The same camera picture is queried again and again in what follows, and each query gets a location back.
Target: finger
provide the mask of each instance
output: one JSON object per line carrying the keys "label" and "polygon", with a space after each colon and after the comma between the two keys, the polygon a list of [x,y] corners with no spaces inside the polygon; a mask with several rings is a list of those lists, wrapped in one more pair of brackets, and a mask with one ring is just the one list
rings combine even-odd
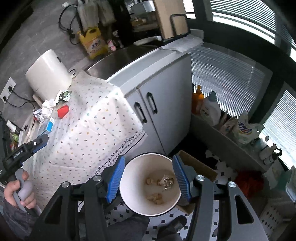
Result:
{"label": "finger", "polygon": [[22,172],[22,178],[24,181],[26,181],[29,178],[29,173],[27,173],[25,170]]}
{"label": "finger", "polygon": [[28,208],[28,209],[32,209],[32,208],[34,208],[34,207],[36,206],[36,203],[37,203],[37,201],[36,201],[36,199],[34,199],[31,203],[29,203],[29,204],[26,206],[26,208]]}
{"label": "finger", "polygon": [[4,189],[4,198],[12,206],[17,207],[17,203],[13,197],[13,192],[20,188],[20,181],[16,180],[14,182],[9,182]]}
{"label": "finger", "polygon": [[27,206],[27,205],[30,204],[33,200],[34,200],[34,193],[32,192],[32,193],[30,194],[30,196],[26,198],[26,200],[21,201],[20,203],[21,203],[21,205],[23,205],[23,206]]}

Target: stainless steel sink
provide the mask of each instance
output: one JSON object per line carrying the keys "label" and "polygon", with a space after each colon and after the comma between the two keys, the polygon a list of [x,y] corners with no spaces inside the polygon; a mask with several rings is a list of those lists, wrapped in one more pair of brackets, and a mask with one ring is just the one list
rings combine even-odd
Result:
{"label": "stainless steel sink", "polygon": [[129,63],[135,61],[139,57],[151,52],[156,48],[157,46],[151,45],[131,45],[127,48],[117,50],[96,61],[84,71],[91,76],[106,80],[124,66],[127,66]]}

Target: shoe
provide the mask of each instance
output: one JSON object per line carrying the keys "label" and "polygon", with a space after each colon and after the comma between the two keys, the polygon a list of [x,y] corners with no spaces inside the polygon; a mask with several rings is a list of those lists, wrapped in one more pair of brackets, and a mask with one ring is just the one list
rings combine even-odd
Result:
{"label": "shoe", "polygon": [[167,226],[161,227],[157,234],[157,239],[163,238],[170,234],[178,233],[187,223],[187,218],[185,216],[178,216],[173,221],[171,221]]}

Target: tablecloth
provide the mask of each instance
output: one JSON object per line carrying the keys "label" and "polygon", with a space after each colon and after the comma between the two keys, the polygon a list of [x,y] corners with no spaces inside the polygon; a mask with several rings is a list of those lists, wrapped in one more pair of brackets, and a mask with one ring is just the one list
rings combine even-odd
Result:
{"label": "tablecloth", "polygon": [[146,135],[118,87],[82,71],[69,90],[69,113],[59,119],[53,111],[47,146],[24,164],[41,209],[62,182],[86,182]]}

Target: red object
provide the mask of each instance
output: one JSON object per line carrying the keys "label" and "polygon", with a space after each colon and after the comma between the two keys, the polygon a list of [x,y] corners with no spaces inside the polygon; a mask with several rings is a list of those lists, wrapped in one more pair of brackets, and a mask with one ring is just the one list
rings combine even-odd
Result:
{"label": "red object", "polygon": [[247,198],[261,191],[264,186],[262,173],[256,171],[239,172],[234,182]]}
{"label": "red object", "polygon": [[57,114],[60,119],[64,118],[64,116],[69,112],[69,106],[64,105],[63,107],[57,110]]}

